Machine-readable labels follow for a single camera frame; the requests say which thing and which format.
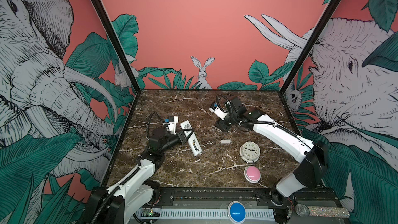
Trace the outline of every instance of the wallpaper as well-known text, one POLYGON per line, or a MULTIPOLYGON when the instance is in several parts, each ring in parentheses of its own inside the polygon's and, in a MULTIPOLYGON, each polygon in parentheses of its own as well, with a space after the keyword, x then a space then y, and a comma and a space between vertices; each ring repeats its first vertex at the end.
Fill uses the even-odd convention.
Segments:
POLYGON ((397 3, 342 0, 285 94, 353 224, 398 220, 397 3))
POLYGON ((102 2, 111 20, 136 17, 114 27, 143 89, 279 90, 326 7, 324 0, 102 2))
POLYGON ((73 223, 135 94, 90 0, 0 0, 0 16, 0 223, 73 223))

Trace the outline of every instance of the rabbit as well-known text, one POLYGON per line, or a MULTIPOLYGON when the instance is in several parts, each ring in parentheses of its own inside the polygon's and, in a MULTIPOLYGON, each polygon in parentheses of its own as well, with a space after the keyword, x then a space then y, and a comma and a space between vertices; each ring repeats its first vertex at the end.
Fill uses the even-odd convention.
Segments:
POLYGON ((202 85, 198 89, 212 89, 211 86, 206 81, 207 77, 206 67, 209 66, 214 61, 214 57, 207 59, 203 67, 197 58, 191 56, 191 59, 193 64, 199 68, 198 85, 199 84, 202 85))

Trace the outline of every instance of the clock face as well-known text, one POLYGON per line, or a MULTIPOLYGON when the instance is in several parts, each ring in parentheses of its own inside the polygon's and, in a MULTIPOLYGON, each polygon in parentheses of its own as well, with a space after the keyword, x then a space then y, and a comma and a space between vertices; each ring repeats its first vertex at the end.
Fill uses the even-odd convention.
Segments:
POLYGON ((246 142, 243 144, 242 151, 247 158, 257 158, 260 156, 260 147, 256 143, 246 142))

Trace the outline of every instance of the microphone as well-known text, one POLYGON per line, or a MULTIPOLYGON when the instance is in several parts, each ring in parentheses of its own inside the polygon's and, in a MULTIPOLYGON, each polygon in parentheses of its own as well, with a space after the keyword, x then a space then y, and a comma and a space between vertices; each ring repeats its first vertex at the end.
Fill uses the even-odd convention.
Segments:
POLYGON ((296 205, 296 213, 301 217, 336 217, 349 218, 349 211, 346 208, 306 206, 304 204, 296 205))

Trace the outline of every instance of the alarm clock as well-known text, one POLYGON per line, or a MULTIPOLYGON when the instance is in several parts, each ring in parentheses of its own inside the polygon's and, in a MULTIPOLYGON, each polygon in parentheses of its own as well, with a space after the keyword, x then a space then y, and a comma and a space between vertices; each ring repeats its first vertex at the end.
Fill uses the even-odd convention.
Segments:
POLYGON ((246 142, 239 149, 240 157, 248 163, 255 163, 260 158, 260 147, 254 142, 246 142))

